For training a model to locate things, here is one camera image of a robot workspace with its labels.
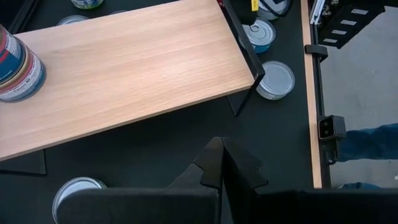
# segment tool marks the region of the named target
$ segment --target can label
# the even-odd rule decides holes
[[[0,26],[2,41],[0,43],[0,82],[15,75],[24,63],[23,49],[15,37]]]
[[[72,3],[79,9],[94,9],[102,2],[103,0],[72,0]]]
[[[11,85],[8,90],[0,93],[0,100],[20,100],[41,87],[45,78],[44,67],[39,58],[33,53],[31,54],[32,58],[29,62],[28,69],[14,85]]]

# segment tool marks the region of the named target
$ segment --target silver can lid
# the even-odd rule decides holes
[[[287,5],[286,0],[282,1],[278,4],[276,4],[274,2],[274,0],[264,0],[264,2],[267,3],[271,9],[273,9],[275,12],[278,12],[278,13],[282,13],[285,10],[286,5]],[[265,5],[263,5],[263,3],[261,1],[259,1],[259,7],[260,7],[260,9],[269,12],[269,10],[265,7]]]
[[[122,13],[122,12],[127,12],[127,11],[126,10],[119,10],[119,11],[116,11],[116,12],[112,12],[110,15],[118,14],[118,13]]]
[[[262,89],[275,96],[284,96],[293,90],[295,78],[289,66],[282,62],[269,61],[262,64],[266,75],[260,82]]]
[[[80,22],[80,21],[85,21],[85,20],[88,20],[88,18],[85,16],[81,16],[81,15],[68,16],[68,17],[61,19],[61,21],[57,24],[57,26],[71,24],[74,22]]]
[[[253,25],[242,26],[250,43],[254,45],[269,45],[275,39],[274,26],[264,19],[257,18]]]
[[[89,177],[77,177],[72,180],[69,180],[66,184],[64,184],[60,190],[55,195],[53,204],[52,204],[52,216],[57,223],[57,208],[61,204],[61,201],[80,190],[86,189],[103,189],[106,186],[95,179]]]

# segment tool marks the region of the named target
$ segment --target black cable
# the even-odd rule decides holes
[[[290,9],[292,8],[292,1],[285,0],[286,7],[282,11],[282,13],[279,14],[278,12],[275,12],[275,10],[273,10],[271,7],[269,7],[269,5],[264,0],[260,0],[260,2],[268,9],[268,11],[270,11],[274,16],[277,16],[277,17],[285,17],[287,15],[287,13],[290,11]]]

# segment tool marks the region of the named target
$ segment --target wooden tabletop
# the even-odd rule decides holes
[[[41,58],[47,80],[32,98],[0,104],[0,161],[254,82],[214,0],[177,1],[17,37]]]

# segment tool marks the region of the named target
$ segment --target tin can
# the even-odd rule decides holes
[[[119,11],[116,11],[116,12],[112,12],[110,15],[115,15],[115,14],[122,13],[122,12],[127,12],[127,11],[126,10],[119,10]]]
[[[92,179],[89,177],[77,177],[72,180],[69,180],[66,184],[64,184],[60,190],[55,195],[54,201],[52,203],[52,216],[54,221],[58,223],[57,220],[57,210],[60,206],[62,200],[64,200],[67,196],[78,192],[80,190],[86,189],[105,189],[106,185],[99,180]]]
[[[45,81],[45,67],[40,59],[20,40],[25,52],[21,69],[8,81],[0,84],[0,101],[17,102],[33,96]]]
[[[104,0],[71,0],[79,9],[94,9],[102,4]]]
[[[85,20],[88,20],[88,18],[85,16],[81,16],[81,15],[68,16],[68,17],[61,19],[61,21],[57,24],[57,26],[71,24],[74,22],[80,22],[80,21],[85,21]]]
[[[265,3],[268,4],[268,6],[274,10],[275,12],[277,12],[278,14],[282,14],[283,11],[286,9],[287,7],[287,2],[282,1],[278,4],[275,4],[275,2],[273,0],[264,0]],[[259,1],[259,10],[257,12],[258,17],[262,18],[262,19],[266,19],[268,21],[274,20],[274,19],[278,19],[277,16],[275,16],[272,12],[270,12],[265,5],[263,5],[263,3],[261,1]]]
[[[24,59],[21,44],[0,25],[0,84],[7,82],[21,69]]]
[[[242,26],[248,35],[254,52],[257,54],[267,51],[272,41],[275,39],[276,32],[274,26],[264,19],[257,18],[253,25]],[[241,38],[239,38],[239,43],[244,48]]]
[[[289,66],[269,61],[262,64],[266,75],[257,86],[257,92],[268,100],[279,100],[293,90],[295,78]]]

